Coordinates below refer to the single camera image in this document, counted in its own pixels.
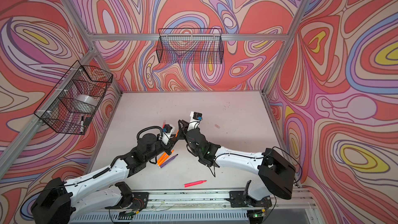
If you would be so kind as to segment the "purple pen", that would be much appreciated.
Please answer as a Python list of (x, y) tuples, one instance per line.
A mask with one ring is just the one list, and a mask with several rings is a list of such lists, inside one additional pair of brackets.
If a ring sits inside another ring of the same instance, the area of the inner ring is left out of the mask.
[(165, 167), (166, 165), (168, 165), (170, 162), (172, 162), (175, 158), (177, 158), (178, 154), (172, 156), (171, 158), (169, 158), (168, 160), (166, 160), (163, 164), (160, 165), (160, 168)]

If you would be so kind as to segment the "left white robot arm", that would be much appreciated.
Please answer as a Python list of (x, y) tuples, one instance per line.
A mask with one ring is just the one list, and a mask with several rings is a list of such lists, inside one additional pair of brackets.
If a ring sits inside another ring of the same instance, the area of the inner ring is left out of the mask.
[(125, 179), (142, 171), (162, 153), (170, 155), (180, 134), (137, 135), (137, 145), (110, 165), (63, 181), (52, 179), (31, 206), (37, 224), (68, 224), (77, 217), (104, 207), (128, 207), (133, 193)]

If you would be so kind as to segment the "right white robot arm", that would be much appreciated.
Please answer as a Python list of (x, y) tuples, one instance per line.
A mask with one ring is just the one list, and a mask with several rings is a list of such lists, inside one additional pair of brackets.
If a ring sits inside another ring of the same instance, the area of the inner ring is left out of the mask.
[(290, 200), (295, 183), (295, 167), (275, 148), (264, 152), (243, 152), (209, 142), (195, 121), (178, 121), (179, 135), (187, 143), (187, 150), (198, 162), (216, 176), (215, 168), (234, 168), (255, 174), (258, 181), (249, 180), (246, 195), (255, 201), (268, 196)]

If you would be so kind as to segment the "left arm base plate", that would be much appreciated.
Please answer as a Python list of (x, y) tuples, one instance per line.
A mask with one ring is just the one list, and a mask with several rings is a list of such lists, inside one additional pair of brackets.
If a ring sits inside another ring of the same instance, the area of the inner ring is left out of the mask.
[(149, 192), (133, 192), (131, 196), (123, 196), (115, 206), (105, 207), (106, 209), (131, 209), (134, 211), (147, 208)]

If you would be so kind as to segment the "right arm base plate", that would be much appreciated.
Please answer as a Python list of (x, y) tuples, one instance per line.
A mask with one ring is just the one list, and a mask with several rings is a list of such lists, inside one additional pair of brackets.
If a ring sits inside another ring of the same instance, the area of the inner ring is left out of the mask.
[(261, 200), (255, 200), (243, 191), (230, 191), (229, 197), (226, 199), (230, 202), (232, 208), (238, 207), (265, 207), (268, 209), (272, 206), (270, 197), (262, 198)]

